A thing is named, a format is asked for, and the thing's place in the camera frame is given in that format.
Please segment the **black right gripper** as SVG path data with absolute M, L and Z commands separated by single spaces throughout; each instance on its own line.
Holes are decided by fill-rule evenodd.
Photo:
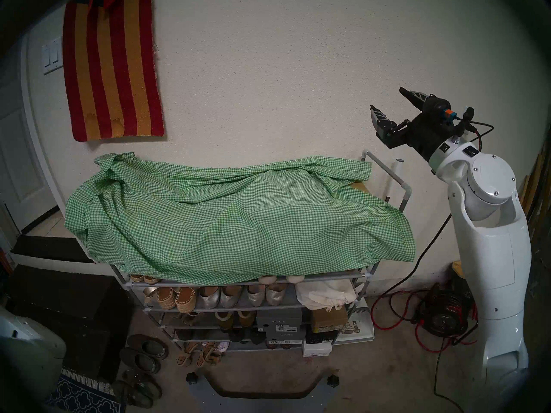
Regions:
M 425 161 L 429 161 L 436 149 L 453 136 L 455 129 L 446 112 L 451 111 L 451 104 L 433 94 L 399 88 L 405 97 L 421 113 L 411 121 L 397 125 L 373 105 L 370 105 L 371 121 L 378 138 L 393 149 L 407 145 L 413 148 Z

